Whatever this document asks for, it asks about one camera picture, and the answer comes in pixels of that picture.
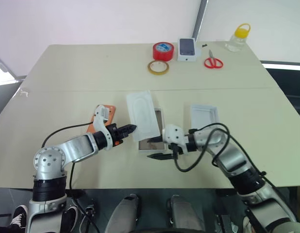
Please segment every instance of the tape roll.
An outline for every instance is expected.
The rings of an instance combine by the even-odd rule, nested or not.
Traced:
[[[155,75],[165,74],[169,70],[169,65],[165,61],[152,61],[148,64],[148,70]]]
[[[168,42],[159,42],[153,45],[154,60],[170,61],[173,58],[174,46]]]

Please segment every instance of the phone screen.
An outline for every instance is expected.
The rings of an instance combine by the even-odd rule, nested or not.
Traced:
[[[158,121],[159,130],[162,134],[163,122],[162,122],[162,111],[159,109],[155,110],[156,120]],[[148,142],[148,139],[139,141],[139,150],[164,150],[163,142]]]
[[[195,55],[195,48],[194,48],[194,39],[180,39],[179,46],[180,46],[180,55],[187,55],[187,56],[194,56]]]

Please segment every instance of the wire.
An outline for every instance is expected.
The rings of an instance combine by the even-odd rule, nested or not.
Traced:
[[[177,155],[178,155],[178,152],[176,150],[173,150],[173,158],[174,158],[174,162],[175,162],[175,165],[176,165],[176,168],[181,171],[181,172],[188,172],[190,171],[191,169],[193,169],[199,162],[200,160],[202,159],[203,155],[205,154],[206,152],[206,149],[208,147],[208,144],[209,144],[209,141],[213,135],[213,133],[215,131],[221,131],[223,133],[225,133],[227,135],[227,140],[226,140],[226,143],[225,145],[222,147],[222,149],[213,157],[213,160],[212,160],[212,164],[216,167],[217,164],[215,164],[215,161],[216,159],[218,159],[218,157],[220,156],[220,154],[225,150],[225,148],[227,147],[228,143],[229,143],[229,139],[232,139],[234,143],[237,144],[237,146],[242,150],[243,154],[246,156],[246,158],[248,159],[249,163],[251,163],[251,165],[253,166],[253,168],[258,172],[259,176],[265,180],[272,188],[273,190],[275,191],[275,193],[279,196],[280,199],[282,199],[282,201],[288,206],[288,208],[290,209],[290,211],[293,213],[293,215],[296,217],[297,221],[298,220],[298,216],[295,214],[295,211],[292,209],[291,205],[285,200],[285,197],[282,195],[282,193],[278,190],[278,188],[268,179],[266,178],[266,172],[265,171],[260,171],[257,166],[253,163],[253,161],[251,160],[251,158],[249,157],[249,155],[247,154],[247,152],[245,151],[245,149],[242,147],[242,145],[230,134],[230,131],[228,129],[228,127],[224,124],[221,124],[221,123],[213,123],[213,124],[210,124],[210,125],[207,125],[201,129],[199,129],[198,131],[200,130],[203,130],[209,126],[212,126],[212,125],[221,125],[223,126],[225,130],[221,129],[221,128],[215,128],[213,129],[210,134],[208,135],[207,137],[207,140],[206,140],[206,143],[205,145],[203,146],[203,149],[202,149],[202,152],[200,154],[200,156],[198,157],[198,159],[195,161],[195,163],[193,163],[190,167],[188,167],[187,169],[182,169],[179,167],[178,165],[178,162],[177,162]]]
[[[61,129],[58,129],[54,132],[52,132],[49,136],[47,136],[47,138],[44,140],[44,142],[42,143],[42,147],[41,148],[44,148],[45,147],[45,144],[46,142],[49,140],[50,137],[52,137],[54,134],[62,131],[62,130],[67,130],[67,129],[71,129],[71,128],[75,128],[75,127],[80,127],[80,126],[85,126],[85,125],[90,125],[92,124],[93,122],[89,122],[89,123],[85,123],[85,124],[80,124],[80,125],[72,125],[72,126],[67,126],[67,127],[64,127],[64,128],[61,128]],[[70,194],[71,194],[71,198],[74,202],[74,204],[78,207],[78,209],[82,212],[82,214],[84,214],[84,216],[93,224],[94,228],[96,229],[97,233],[100,233],[98,227],[96,226],[96,224],[94,223],[94,221],[86,214],[85,210],[80,206],[80,204],[78,203],[77,199],[73,196],[73,193],[72,193],[72,176],[73,176],[73,171],[74,171],[74,166],[75,166],[75,163],[72,164],[72,168],[71,168],[71,173],[70,173],[70,180],[69,180],[69,190],[70,190]]]
[[[82,214],[84,214],[84,216],[87,218],[87,220],[89,220],[92,223],[92,225],[94,226],[97,233],[100,233],[100,231],[99,231],[98,227],[96,226],[95,222],[90,218],[89,215],[86,214],[85,210],[80,206],[77,199],[73,196],[71,184],[72,184],[72,176],[73,176],[74,166],[75,166],[75,163],[72,163],[72,168],[71,168],[71,173],[70,173],[70,180],[69,180],[69,190],[70,190],[71,198],[74,200],[75,204],[77,204],[77,207],[81,210]]]
[[[90,230],[90,226],[91,226],[91,223],[89,221],[87,221],[85,233],[88,233],[88,231]]]
[[[253,168],[257,170],[258,174],[260,175],[260,177],[262,179],[264,179],[275,191],[275,193],[280,197],[280,199],[282,199],[282,201],[288,206],[288,208],[290,209],[290,211],[293,213],[293,215],[296,217],[297,221],[298,220],[298,216],[295,213],[295,211],[292,209],[291,205],[286,201],[286,198],[283,196],[283,194],[278,190],[278,188],[268,179],[266,178],[267,173],[265,171],[260,171],[257,166],[253,163],[253,161],[251,160],[251,158],[249,157],[249,155],[247,154],[247,152],[245,151],[245,149],[241,146],[241,144],[232,136],[230,135],[231,139],[233,140],[234,143],[237,144],[237,146],[242,150],[242,152],[245,154],[245,156],[247,157],[248,161],[252,164]]]
[[[213,160],[212,160],[212,164],[213,164],[214,166],[217,166],[217,164],[215,163],[215,161],[217,160],[217,158],[221,155],[221,153],[222,153],[222,152],[226,149],[226,147],[228,146],[229,140],[230,140],[230,131],[229,131],[228,127],[227,127],[226,125],[222,124],[222,123],[213,123],[213,124],[207,125],[207,126],[201,128],[201,129],[199,129],[198,131],[203,130],[203,129],[205,129],[205,128],[207,128],[207,127],[210,127],[210,126],[213,126],[213,125],[220,125],[220,126],[223,126],[223,127],[227,130],[227,132],[228,132],[228,134],[227,134],[228,137],[227,137],[227,140],[226,140],[224,146],[223,146],[222,149],[214,156],[214,158],[213,158]],[[204,154],[205,154],[205,152],[206,152],[206,150],[207,150],[208,144],[209,144],[209,142],[210,142],[210,140],[211,140],[212,135],[213,135],[216,131],[219,131],[219,130],[222,130],[222,129],[220,129],[220,128],[215,128],[215,129],[213,129],[213,130],[210,132],[210,134],[209,134],[208,137],[207,137],[206,143],[205,143],[205,145],[203,146],[202,152],[200,153],[199,157],[197,158],[197,160],[196,160],[191,166],[189,166],[189,167],[186,168],[186,169],[183,169],[183,168],[181,168],[181,167],[179,166],[178,161],[177,161],[177,158],[178,158],[177,151],[176,151],[176,150],[173,150],[173,158],[174,158],[174,162],[175,162],[176,168],[177,168],[179,171],[181,171],[181,172],[188,172],[188,171],[192,170],[192,169],[193,169],[193,168],[201,161],[202,157],[204,156]]]
[[[75,128],[75,127],[80,127],[80,126],[90,125],[90,124],[92,124],[92,123],[93,123],[93,122],[91,121],[91,122],[89,122],[89,123],[85,123],[85,124],[81,124],[81,125],[71,125],[71,126],[63,127],[63,128],[61,128],[61,129],[59,129],[59,130],[56,130],[56,131],[54,131],[53,133],[51,133],[49,136],[47,136],[46,139],[44,139],[44,142],[42,143],[41,148],[44,148],[44,147],[45,147],[45,144],[46,144],[46,142],[49,140],[50,137],[52,137],[54,134],[56,134],[56,133],[58,133],[58,132],[60,132],[60,131],[62,131],[62,130],[67,130],[67,129],[71,129],[71,128]]]
[[[84,217],[81,220],[81,223],[80,223],[80,226],[79,226],[79,233],[82,233],[81,227],[82,227],[82,224],[83,224],[85,218],[86,218],[86,215],[84,215]]]

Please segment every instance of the red tape roll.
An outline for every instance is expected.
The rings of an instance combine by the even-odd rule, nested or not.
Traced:
[[[153,45],[154,60],[170,61],[173,58],[174,46],[168,42],[159,42]]]

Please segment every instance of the gray pants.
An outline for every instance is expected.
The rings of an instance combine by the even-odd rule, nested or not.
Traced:
[[[201,220],[184,198],[173,195],[170,199],[173,227],[204,231]],[[105,233],[129,233],[135,229],[138,197],[135,194],[124,198],[113,211]]]

